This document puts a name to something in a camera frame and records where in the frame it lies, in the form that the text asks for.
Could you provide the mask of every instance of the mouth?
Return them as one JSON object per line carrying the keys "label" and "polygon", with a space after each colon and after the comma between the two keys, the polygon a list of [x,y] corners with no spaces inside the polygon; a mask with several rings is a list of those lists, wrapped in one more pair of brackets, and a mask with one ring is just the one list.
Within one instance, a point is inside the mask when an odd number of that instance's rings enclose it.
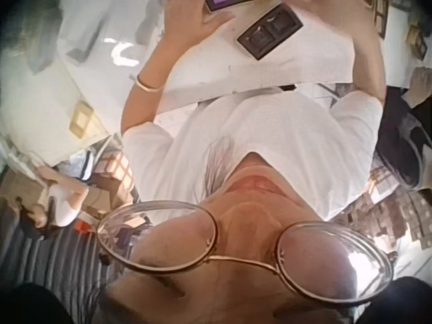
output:
{"label": "mouth", "polygon": [[236,182],[234,182],[228,189],[227,192],[239,191],[239,190],[254,190],[258,192],[270,192],[277,194],[285,198],[289,198],[281,188],[276,186],[272,181],[263,177],[262,175],[249,175]]}

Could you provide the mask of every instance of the nose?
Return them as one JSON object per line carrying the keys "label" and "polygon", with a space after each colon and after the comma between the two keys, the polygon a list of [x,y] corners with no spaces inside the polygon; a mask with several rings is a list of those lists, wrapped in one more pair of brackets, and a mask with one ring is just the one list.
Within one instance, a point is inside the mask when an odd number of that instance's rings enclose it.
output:
{"label": "nose", "polygon": [[242,202],[219,219],[218,253],[230,257],[269,262],[282,226],[255,202]]}

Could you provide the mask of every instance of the white shirt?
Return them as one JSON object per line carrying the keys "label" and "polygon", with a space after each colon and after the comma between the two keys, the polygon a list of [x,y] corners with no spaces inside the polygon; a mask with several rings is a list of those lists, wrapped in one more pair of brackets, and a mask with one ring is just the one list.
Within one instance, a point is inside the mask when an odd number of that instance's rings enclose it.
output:
{"label": "white shirt", "polygon": [[230,172],[250,152],[287,179],[323,219],[358,198],[369,179],[383,107],[356,91],[330,110],[298,92],[267,89],[233,94],[199,107],[178,136],[145,123],[129,129],[124,147],[141,199],[203,197],[209,151],[230,138]]}
{"label": "white shirt", "polygon": [[76,211],[68,203],[68,198],[73,193],[72,190],[60,186],[59,184],[53,184],[49,188],[48,195],[55,199],[53,225],[59,227],[68,226],[78,216],[80,211]]}

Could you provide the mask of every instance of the silver bracelet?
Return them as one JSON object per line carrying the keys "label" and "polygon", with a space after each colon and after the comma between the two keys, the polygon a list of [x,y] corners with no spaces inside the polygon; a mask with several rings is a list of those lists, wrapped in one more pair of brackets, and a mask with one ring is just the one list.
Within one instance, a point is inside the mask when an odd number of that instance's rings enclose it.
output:
{"label": "silver bracelet", "polygon": [[165,85],[159,87],[159,88],[151,88],[150,86],[146,86],[145,84],[143,84],[139,77],[137,76],[135,79],[135,84],[137,86],[139,86],[141,88],[141,90],[144,90],[146,92],[161,92],[163,90],[163,88],[165,87]]}

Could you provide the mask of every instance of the eyeglass frame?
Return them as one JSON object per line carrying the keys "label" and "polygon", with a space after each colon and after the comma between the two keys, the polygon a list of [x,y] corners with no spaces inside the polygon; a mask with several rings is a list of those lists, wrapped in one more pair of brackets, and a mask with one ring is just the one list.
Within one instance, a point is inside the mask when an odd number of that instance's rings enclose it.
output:
{"label": "eyeglass frame", "polygon": [[[156,210],[164,210],[164,209],[189,209],[193,211],[202,211],[206,213],[208,216],[210,216],[213,227],[215,230],[212,242],[209,244],[209,247],[207,248],[207,251],[202,254],[202,256],[198,257],[197,259],[190,261],[189,263],[186,263],[182,266],[177,267],[169,267],[169,268],[177,268],[177,269],[145,269],[146,266],[144,265],[138,265],[136,263],[130,262],[128,259],[125,259],[122,256],[119,256],[118,254],[114,253],[107,245],[104,243],[103,239],[100,237],[100,231],[102,230],[103,226],[110,220],[110,216],[115,215],[116,218],[120,217],[118,214],[127,213],[127,214],[133,214],[133,213],[144,213],[146,211],[156,211]],[[384,263],[384,267],[387,266],[387,270],[389,272],[388,276],[388,282],[386,285],[383,285],[380,287],[376,292],[371,294],[370,296],[364,297],[364,298],[351,298],[346,300],[337,300],[333,298],[326,298],[322,296],[315,295],[312,292],[307,291],[306,289],[302,288],[300,285],[298,285],[287,273],[283,266],[281,266],[281,261],[279,259],[278,254],[278,248],[279,243],[282,238],[282,236],[288,231],[292,230],[295,227],[303,227],[303,226],[309,226],[309,225],[318,225],[319,227],[327,227],[327,228],[338,228],[339,230],[346,232],[349,234],[351,239],[354,239],[356,243],[362,245],[363,248],[368,250],[368,252],[374,252],[376,255],[376,259],[379,260],[381,258],[381,261]],[[260,267],[261,269],[266,269],[272,272],[274,275],[277,275],[280,280],[283,282],[283,284],[291,291],[300,294],[302,297],[310,300],[314,300],[316,302],[319,302],[321,304],[332,306],[336,308],[350,308],[359,306],[361,304],[366,304],[370,302],[372,299],[377,297],[382,291],[384,291],[390,282],[393,281],[394,278],[394,269],[392,264],[390,263],[390,260],[388,259],[387,255],[382,252],[379,248],[376,247],[374,243],[372,243],[368,238],[360,235],[359,233],[353,231],[352,229],[348,227],[344,227],[338,224],[334,223],[328,223],[325,221],[301,221],[294,223],[292,225],[289,225],[285,227],[280,234],[277,237],[274,251],[272,253],[272,257],[275,261],[275,266],[263,263],[260,261],[254,261],[254,260],[246,260],[241,258],[236,258],[233,256],[223,256],[223,255],[212,255],[212,253],[216,252],[216,245],[217,245],[217,239],[219,237],[219,227],[217,225],[216,218],[205,208],[191,204],[189,202],[182,202],[182,201],[176,201],[176,200],[150,200],[146,202],[139,202],[138,204],[128,205],[124,207],[120,207],[119,209],[116,209],[115,211],[108,214],[104,219],[102,219],[96,230],[96,237],[99,245],[101,248],[112,258],[114,258],[117,262],[121,263],[124,267],[128,268],[129,270],[143,273],[147,275],[170,275],[174,273],[182,273],[187,272],[190,270],[193,270],[203,263],[208,263],[209,261],[229,261],[229,262],[235,262],[235,263],[242,263],[246,265],[252,265],[256,267]]]}

